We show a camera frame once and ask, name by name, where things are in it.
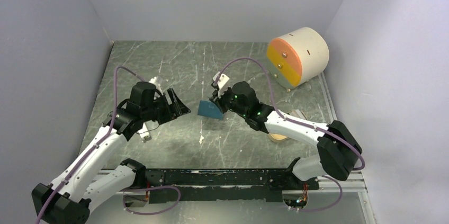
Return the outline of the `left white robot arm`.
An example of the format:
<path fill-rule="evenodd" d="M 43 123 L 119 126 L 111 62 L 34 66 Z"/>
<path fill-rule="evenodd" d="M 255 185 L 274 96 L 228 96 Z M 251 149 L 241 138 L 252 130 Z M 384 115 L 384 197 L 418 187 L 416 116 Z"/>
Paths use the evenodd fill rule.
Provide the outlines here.
<path fill-rule="evenodd" d="M 32 190 L 36 223 L 85 223 L 104 201 L 123 189 L 146 189 L 145 165 L 126 159 L 113 172 L 94 182 L 107 160 L 148 121 L 162 125 L 190 113 L 173 89 L 162 92 L 156 83 L 137 82 L 129 98 L 115 101 L 115 109 L 86 149 L 48 185 Z"/>

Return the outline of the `blue card holder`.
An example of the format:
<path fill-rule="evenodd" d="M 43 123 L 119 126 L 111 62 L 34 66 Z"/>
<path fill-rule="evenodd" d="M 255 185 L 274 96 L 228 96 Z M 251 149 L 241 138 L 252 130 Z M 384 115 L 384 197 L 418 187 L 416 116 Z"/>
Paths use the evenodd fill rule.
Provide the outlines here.
<path fill-rule="evenodd" d="M 217 120 L 223 119 L 223 113 L 220 109 L 214 103 L 206 100 L 199 101 L 197 115 Z"/>

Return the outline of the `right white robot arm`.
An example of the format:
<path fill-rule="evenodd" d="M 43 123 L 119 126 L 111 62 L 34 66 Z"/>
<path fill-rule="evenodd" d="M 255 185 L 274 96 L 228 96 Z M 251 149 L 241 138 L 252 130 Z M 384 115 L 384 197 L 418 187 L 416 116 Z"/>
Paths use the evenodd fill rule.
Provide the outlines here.
<path fill-rule="evenodd" d="M 214 85 L 213 88 L 210 100 L 221 113 L 231 111 L 255 131 L 286 136 L 317 150 L 315 155 L 292 162 L 285 176 L 290 188 L 299 189 L 306 180 L 323 175 L 345 181 L 355 170 L 362 149 L 342 122 L 311 122 L 278 112 L 259 101 L 254 89 L 245 81 L 232 87 Z"/>

